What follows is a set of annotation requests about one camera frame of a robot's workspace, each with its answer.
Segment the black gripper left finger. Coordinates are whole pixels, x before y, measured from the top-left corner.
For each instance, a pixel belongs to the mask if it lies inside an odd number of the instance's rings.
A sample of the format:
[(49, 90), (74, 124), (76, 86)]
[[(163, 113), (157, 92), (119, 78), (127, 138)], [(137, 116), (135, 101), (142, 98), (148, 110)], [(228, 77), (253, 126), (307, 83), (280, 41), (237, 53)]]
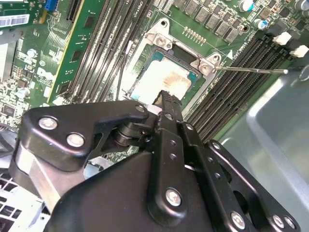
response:
[(147, 208), (154, 219), (188, 213), (183, 140), (171, 95), (158, 114), (134, 100), (40, 107), (22, 116), (13, 161), (31, 180), (50, 214), (61, 197), (133, 155), (152, 156)]

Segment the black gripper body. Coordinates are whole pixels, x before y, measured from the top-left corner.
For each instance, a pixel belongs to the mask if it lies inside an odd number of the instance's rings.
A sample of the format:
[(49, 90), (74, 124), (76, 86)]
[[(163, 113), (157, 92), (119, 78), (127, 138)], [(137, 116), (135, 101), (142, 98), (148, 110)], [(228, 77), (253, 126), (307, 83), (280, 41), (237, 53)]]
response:
[(136, 154), (70, 189), (56, 204), (48, 232), (226, 232), (229, 228), (210, 215), (196, 175), (186, 170), (188, 213), (174, 227), (151, 217), (147, 190), (152, 156)]

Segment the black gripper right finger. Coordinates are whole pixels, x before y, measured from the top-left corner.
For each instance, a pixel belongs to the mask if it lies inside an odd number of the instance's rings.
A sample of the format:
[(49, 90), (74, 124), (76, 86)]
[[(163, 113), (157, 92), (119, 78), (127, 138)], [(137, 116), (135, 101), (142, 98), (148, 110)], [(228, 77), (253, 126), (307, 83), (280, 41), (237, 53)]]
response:
[(294, 217), (216, 140), (201, 142), (171, 96), (184, 145), (184, 162), (196, 171), (216, 232), (299, 232)]

